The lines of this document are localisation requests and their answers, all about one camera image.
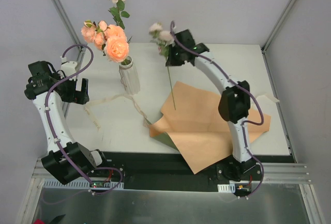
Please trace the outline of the pink flower bouquet green leaves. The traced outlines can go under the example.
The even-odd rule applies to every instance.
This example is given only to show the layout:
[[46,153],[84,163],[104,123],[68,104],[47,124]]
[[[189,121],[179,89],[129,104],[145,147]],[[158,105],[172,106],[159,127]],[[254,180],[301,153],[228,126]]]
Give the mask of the pink flower bouquet green leaves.
[[157,22],[150,26],[148,33],[152,37],[153,43],[158,46],[159,54],[167,61],[169,57],[169,48],[174,43],[170,31],[164,30],[162,24]]

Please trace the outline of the orange wrapping paper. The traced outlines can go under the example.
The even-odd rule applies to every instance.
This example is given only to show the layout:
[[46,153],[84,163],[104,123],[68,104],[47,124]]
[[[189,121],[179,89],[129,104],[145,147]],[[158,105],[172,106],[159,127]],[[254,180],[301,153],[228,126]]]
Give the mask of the orange wrapping paper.
[[221,96],[176,82],[153,123],[165,131],[194,174],[232,154],[232,136],[218,112]]

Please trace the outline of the green wrapping paper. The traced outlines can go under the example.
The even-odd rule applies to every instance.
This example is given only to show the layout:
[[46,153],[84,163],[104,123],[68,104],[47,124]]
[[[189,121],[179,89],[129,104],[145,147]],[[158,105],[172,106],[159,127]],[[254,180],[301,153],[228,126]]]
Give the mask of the green wrapping paper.
[[144,127],[149,129],[149,136],[151,138],[162,143],[163,145],[166,145],[167,147],[179,151],[170,136],[165,131],[158,131],[157,129],[155,129],[152,123],[146,117],[144,117],[143,125]]

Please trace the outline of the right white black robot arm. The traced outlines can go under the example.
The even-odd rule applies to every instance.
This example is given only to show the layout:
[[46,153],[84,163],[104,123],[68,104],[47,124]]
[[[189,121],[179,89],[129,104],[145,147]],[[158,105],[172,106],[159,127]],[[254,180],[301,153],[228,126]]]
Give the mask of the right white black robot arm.
[[170,45],[167,66],[181,66],[191,63],[203,72],[214,84],[221,99],[218,112],[227,122],[232,136],[232,157],[235,165],[233,175],[244,180],[251,174],[255,161],[250,154],[248,128],[245,125],[250,109],[250,86],[247,81],[234,82],[214,61],[210,49],[203,43],[196,44],[191,32],[170,31],[174,44]]

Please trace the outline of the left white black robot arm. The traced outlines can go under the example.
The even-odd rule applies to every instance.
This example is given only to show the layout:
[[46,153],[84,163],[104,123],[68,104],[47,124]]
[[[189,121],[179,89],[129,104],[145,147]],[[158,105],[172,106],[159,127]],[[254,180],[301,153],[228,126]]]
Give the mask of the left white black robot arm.
[[81,89],[76,89],[78,63],[63,57],[60,70],[46,61],[29,64],[28,68],[32,76],[24,94],[37,108],[47,136],[43,167],[63,185],[91,171],[98,177],[106,176],[109,164],[103,152],[90,151],[75,141],[63,112],[64,102],[89,102],[88,79],[83,78]]

